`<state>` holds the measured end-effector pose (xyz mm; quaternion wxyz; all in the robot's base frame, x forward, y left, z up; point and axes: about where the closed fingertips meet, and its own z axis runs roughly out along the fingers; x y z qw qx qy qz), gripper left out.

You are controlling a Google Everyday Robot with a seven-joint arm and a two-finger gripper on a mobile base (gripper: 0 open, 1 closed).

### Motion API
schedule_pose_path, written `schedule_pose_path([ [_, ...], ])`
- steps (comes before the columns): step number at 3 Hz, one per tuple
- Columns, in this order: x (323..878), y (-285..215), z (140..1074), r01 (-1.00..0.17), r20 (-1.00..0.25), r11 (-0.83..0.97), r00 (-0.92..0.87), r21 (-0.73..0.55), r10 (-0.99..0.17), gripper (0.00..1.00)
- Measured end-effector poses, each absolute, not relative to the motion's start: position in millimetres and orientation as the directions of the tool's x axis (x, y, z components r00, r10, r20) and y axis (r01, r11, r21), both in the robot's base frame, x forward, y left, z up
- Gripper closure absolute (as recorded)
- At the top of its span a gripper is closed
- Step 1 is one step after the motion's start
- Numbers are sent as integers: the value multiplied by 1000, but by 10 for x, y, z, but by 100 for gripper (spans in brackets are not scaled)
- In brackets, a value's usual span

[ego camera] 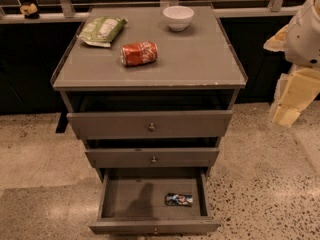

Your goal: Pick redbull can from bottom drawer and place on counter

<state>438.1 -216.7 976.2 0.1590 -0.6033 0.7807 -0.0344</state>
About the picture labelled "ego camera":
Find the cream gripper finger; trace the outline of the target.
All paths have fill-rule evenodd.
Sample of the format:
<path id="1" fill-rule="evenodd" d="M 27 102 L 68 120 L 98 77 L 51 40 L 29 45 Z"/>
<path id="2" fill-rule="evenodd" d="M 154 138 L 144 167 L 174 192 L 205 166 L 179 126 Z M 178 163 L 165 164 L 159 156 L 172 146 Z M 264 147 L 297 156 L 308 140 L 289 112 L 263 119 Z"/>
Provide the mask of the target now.
<path id="1" fill-rule="evenodd" d="M 320 93 L 318 68 L 292 67 L 278 79 L 269 112 L 271 128 L 290 128 Z"/>

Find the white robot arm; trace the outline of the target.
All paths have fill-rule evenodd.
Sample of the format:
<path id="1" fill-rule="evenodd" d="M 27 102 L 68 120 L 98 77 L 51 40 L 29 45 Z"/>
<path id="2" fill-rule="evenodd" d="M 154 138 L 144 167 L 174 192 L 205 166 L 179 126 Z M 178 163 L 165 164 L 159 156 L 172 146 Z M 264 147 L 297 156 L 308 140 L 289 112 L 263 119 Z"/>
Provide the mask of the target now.
<path id="1" fill-rule="evenodd" d="M 291 127 L 320 94 L 320 0 L 306 0 L 263 48 L 283 52 L 294 66 L 271 119 L 273 124 Z"/>

